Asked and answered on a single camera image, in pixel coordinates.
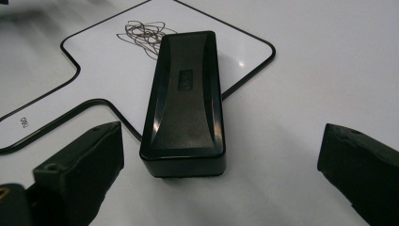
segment black outline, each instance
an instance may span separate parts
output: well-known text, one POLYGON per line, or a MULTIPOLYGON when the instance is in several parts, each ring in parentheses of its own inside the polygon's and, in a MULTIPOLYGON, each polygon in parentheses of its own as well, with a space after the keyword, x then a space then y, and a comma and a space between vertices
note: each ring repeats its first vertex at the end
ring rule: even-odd
MULTIPOLYGON (((101 24, 101 23, 103 23, 103 22, 105 22, 105 21, 108 21, 108 20, 114 18, 114 17, 117 17, 117 16, 121 15, 122 13, 124 13, 124 12, 126 12, 126 11, 129 11, 129 10, 131 10, 131 9, 133 9, 133 8, 137 8, 137 7, 139 7, 139 6, 143 5, 143 4, 146 4, 146 3, 150 2, 150 1, 151 1, 151 0, 148 0, 148 1, 145 1, 145 2, 143 2, 143 3, 140 3, 140 4, 136 5, 136 6, 134 6, 134 7, 128 8, 128 9, 126 9, 126 10, 124 10, 124 11, 122 11, 122 12, 120 12, 120 13, 118 13, 118 14, 112 16, 112 17, 109 17, 109 18, 107 18, 107 19, 105 19, 105 20, 103 20, 103 21, 98 22, 97 24, 94 24, 94 25, 92 25, 92 26, 89 26, 89 27, 87 27, 87 28, 85 28, 85 29, 83 29, 83 30, 81 30, 81 31, 79 31, 79 32, 77 32, 77 33, 75 33, 75 34, 73 34, 73 35, 70 35, 70 36, 67 37, 64 41, 62 41, 61 44, 60 44, 60 48, 61 48, 62 52, 67 56, 67 58, 68 58, 68 59, 72 62, 72 64, 76 67, 76 74, 73 76, 73 78, 71 78, 70 80, 68 80, 68 81, 65 82, 64 84, 61 84, 60 86, 56 87, 55 89, 52 89, 52 90, 48 91, 47 93, 41 95, 39 98, 37 98, 37 99, 35 99, 35 100, 29 102, 28 104, 23 105, 23 106, 17 108, 16 110, 11 111, 11 112, 8 113, 7 115, 1 117, 1 118, 0 118, 0 122, 3 121, 4 119, 8 118, 9 116, 11 116, 11 115, 13 115, 13 114, 19 112, 20 110, 22 110, 22 109, 24 109, 24 108, 26 108, 26 107, 28 107, 28 106, 34 104, 35 102, 37 102, 37 101, 43 99, 44 97, 46 97, 46 96, 52 94, 53 92, 55 92, 55 91, 57 91, 57 90, 59 90, 59 89, 65 87, 65 86, 67 86, 68 84, 70 84, 70 83, 79 75, 79 73, 80 73, 80 71, 81 71, 81 68, 80 68, 79 64, 73 59, 73 57, 68 53, 68 51, 67 51, 67 50, 64 48, 64 46, 63 46, 64 42, 65 42, 67 39, 69 39, 69 38, 71 38, 71 37, 73 37, 73 36, 75 36, 75 35, 78 35, 78 34, 84 32, 84 31, 86 31, 86 30, 89 30, 89 29, 91 29, 92 27, 94 27, 94 26, 96 26, 96 25, 98 25, 98 24, 101 24)), ((254 36, 254 35, 251 35, 251 34, 249 34, 248 32, 246 32, 246 31, 244 31, 244 30, 242 30, 242 29, 240 29, 240 28, 237 28, 237 27, 235 27, 235 26, 233 26, 233 25, 231 25, 231 24, 227 24, 227 23, 225 23, 225 22, 223 22, 223 21, 217 19, 216 17, 213 17, 213 16, 211 16, 211 15, 205 13, 205 12, 202 12, 202 11, 196 9, 196 8, 192 8, 192 7, 188 6, 187 4, 182 3, 182 2, 180 2, 180 1, 178 1, 178 0, 173 0, 173 1, 175 1, 175 2, 177 2, 177 3, 180 3, 180 4, 182 4, 183 6, 186 6, 186 7, 188 7, 188 8, 191 8, 191 9, 193 9, 193 10, 199 12, 199 13, 202 13, 203 15, 208 16, 208 17, 210 17, 210 18, 212 18, 212 19, 214 19, 214 20, 216 20, 216 21, 218 21, 218 22, 220 22, 220 23, 223 23, 224 25, 227 25, 227 26, 229 26, 229 27, 231 27, 231 28, 234 28, 234 29, 236 29, 236 30, 238 30, 238 31, 240 31, 240 32, 242 32, 242 33, 244 33, 244 34, 246 34, 246 35, 248 35, 248 36, 250 36, 250 37, 256 39, 256 40, 259 40, 259 41, 261 41, 261 42, 263 42, 263 43, 269 45, 270 48, 272 49, 272 55, 271 55, 269 58, 267 58, 267 59, 266 59, 264 62, 262 62, 258 67, 256 67, 254 70, 252 70, 252 71, 251 71, 250 73, 248 73, 246 76, 244 76, 241 80, 239 80, 237 83, 235 83, 235 84, 232 85, 229 89, 227 89, 225 92, 222 93, 222 100, 223 100, 223 101, 224 101, 227 97, 229 97, 232 93, 234 93, 236 90, 238 90, 240 87, 242 87, 250 78, 252 78, 256 73, 258 73, 258 72, 259 72, 261 69, 263 69, 265 66, 267 66, 271 61, 273 61, 273 59, 274 59, 274 57, 275 57, 275 55, 276 55, 276 48, 275 48, 270 42, 268 42, 268 41, 266 41, 266 40, 262 40, 262 39, 260 39, 260 38, 258 38, 258 37, 256 37, 256 36, 254 36)), ((137 130, 132 126, 132 124, 130 124, 130 122, 128 122, 128 121, 124 118, 124 116, 117 110, 117 108, 116 108, 111 102, 107 101, 106 99, 92 99, 92 100, 88 100, 88 101, 86 101, 86 102, 83 102, 82 104, 80 104, 80 105, 78 105, 77 107, 73 108, 72 110, 68 111, 68 112, 65 113, 64 115, 58 117, 57 119, 55 119, 55 120, 49 122, 49 123, 46 124, 46 125, 44 125, 43 127, 41 127, 39 130, 35 131, 34 133, 32 133, 32 134, 28 135, 27 137, 21 139, 20 141, 14 143, 14 144, 12 144, 12 145, 10 145, 10 146, 4 148, 4 149, 0 149, 0 155, 9 154, 9 153, 15 153, 15 152, 21 150, 23 147, 25 147, 25 146, 27 146, 28 144, 30 144, 31 142, 35 141, 35 140, 38 139, 39 137, 42 137, 42 136, 44 136, 45 134, 49 133, 50 131, 54 130, 55 128, 57 128, 59 125, 61 125, 61 124, 64 123, 65 121, 70 120, 71 118, 75 117, 76 115, 82 113, 82 112, 85 111, 86 109, 88 109, 88 108, 90 108, 90 107, 92 107, 92 106, 95 106, 95 105, 107 105, 109 108, 111 108, 111 110, 117 115, 117 117, 118 117, 118 118, 123 122, 123 124, 129 129, 129 131, 133 134, 133 136, 135 136, 135 137, 138 139, 138 141, 141 142, 141 135, 140 135, 140 134, 137 132, 137 130)))

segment white table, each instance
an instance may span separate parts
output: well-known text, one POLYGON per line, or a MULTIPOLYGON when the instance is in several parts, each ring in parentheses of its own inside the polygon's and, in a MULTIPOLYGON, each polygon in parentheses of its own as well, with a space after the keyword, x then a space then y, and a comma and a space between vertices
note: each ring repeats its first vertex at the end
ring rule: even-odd
MULTIPOLYGON (((0 115, 74 75, 59 44, 141 1, 10 1, 0 6, 0 115)), ((270 41, 275 60, 223 104, 228 168, 220 177, 152 178, 123 129, 125 168, 91 225, 367 225, 316 169, 327 122, 399 150, 399 3, 184 3, 270 41)), ((89 128, 118 118, 96 106, 17 153, 0 184, 31 170, 89 128)))

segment white board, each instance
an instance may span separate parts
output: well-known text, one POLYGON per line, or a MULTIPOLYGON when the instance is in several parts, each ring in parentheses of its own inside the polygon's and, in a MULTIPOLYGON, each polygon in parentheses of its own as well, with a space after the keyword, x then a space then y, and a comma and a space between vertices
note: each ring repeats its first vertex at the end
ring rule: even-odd
POLYGON ((0 153, 17 151, 87 107, 101 104, 111 106, 140 138, 159 48, 157 39, 163 33, 203 30, 216 33, 224 98, 266 66, 275 54, 267 41, 180 2, 145 2, 63 41, 63 51, 77 67, 76 76, 0 119, 0 153), (138 37, 125 35, 126 25, 136 26, 132 33, 138 37), (139 41, 143 31, 151 35, 145 43, 139 41))

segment black scribble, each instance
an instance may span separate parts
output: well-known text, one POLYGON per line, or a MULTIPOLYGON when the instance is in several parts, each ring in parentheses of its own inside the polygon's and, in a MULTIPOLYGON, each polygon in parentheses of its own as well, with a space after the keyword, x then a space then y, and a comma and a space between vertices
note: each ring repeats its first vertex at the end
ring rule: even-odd
POLYGON ((121 40, 143 48, 150 58, 156 60, 161 39, 166 34, 177 34, 177 32, 166 28, 163 22, 143 24, 139 21, 129 21, 125 26, 125 33, 117 34, 117 36, 121 40))

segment black plastic box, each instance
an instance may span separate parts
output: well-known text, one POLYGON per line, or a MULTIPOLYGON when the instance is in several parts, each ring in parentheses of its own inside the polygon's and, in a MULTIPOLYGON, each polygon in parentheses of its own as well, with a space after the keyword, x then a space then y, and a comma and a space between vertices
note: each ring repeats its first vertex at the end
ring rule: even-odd
POLYGON ((140 157, 154 177, 220 175, 225 138, 215 33, 165 35, 140 157))

